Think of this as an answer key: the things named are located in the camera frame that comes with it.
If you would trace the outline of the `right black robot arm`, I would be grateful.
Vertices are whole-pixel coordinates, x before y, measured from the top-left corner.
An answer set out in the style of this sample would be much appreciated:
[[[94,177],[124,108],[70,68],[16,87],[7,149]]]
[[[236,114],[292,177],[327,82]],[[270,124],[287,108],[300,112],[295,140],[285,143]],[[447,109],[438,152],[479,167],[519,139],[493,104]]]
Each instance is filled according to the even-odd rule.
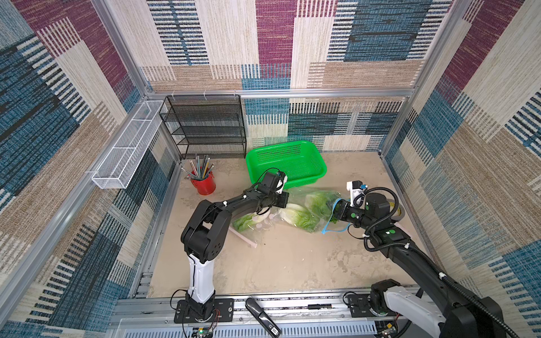
[[[500,305],[480,298],[440,268],[393,219],[400,207],[395,192],[389,201],[386,187],[366,188],[355,181],[349,200],[338,199],[331,216],[363,230],[359,240],[368,252],[381,253],[397,264],[429,296],[426,302],[394,280],[371,288],[371,310],[400,314],[431,337],[517,337],[505,322]]]

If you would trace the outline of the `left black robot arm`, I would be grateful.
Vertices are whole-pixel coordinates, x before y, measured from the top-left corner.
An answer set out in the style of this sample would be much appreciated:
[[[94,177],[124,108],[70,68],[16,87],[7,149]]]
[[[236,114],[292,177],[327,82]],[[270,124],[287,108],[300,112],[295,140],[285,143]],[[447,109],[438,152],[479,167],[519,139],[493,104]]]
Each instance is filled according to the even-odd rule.
[[[261,180],[232,199],[201,201],[183,233],[181,242],[190,263],[190,285],[185,292],[185,315],[208,320],[218,313],[215,305],[214,259],[221,253],[234,218],[264,214],[271,208],[285,208],[289,193],[284,190],[287,176],[283,171],[266,171]]]

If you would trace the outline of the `blue-zip clear bag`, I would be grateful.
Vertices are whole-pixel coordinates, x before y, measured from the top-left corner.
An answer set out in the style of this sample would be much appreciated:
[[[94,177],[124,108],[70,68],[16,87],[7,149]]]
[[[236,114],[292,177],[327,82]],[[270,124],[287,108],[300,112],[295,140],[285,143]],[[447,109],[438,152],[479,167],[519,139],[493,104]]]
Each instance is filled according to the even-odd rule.
[[[340,221],[333,212],[345,201],[335,190],[313,187],[296,187],[287,190],[289,197],[285,208],[273,208],[270,222],[289,225],[308,233],[345,232],[348,223]]]

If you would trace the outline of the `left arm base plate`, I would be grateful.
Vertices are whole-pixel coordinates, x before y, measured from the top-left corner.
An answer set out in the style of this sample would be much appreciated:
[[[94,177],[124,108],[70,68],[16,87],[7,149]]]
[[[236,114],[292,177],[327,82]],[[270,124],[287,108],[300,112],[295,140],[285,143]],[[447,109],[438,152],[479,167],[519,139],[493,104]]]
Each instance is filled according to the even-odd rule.
[[[191,299],[180,300],[177,303],[174,316],[175,324],[219,323],[232,322],[235,300],[233,298],[210,299],[205,304],[199,304]]]

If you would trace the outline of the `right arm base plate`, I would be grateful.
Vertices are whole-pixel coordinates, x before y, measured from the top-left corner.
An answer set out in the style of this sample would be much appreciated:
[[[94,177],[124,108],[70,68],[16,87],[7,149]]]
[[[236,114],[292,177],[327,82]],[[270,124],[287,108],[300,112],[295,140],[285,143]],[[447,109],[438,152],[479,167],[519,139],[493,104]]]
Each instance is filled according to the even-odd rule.
[[[342,301],[349,309],[352,318],[375,318],[375,317],[396,317],[397,313],[388,311],[377,313],[370,304],[370,294],[357,294],[356,292],[345,292]]]

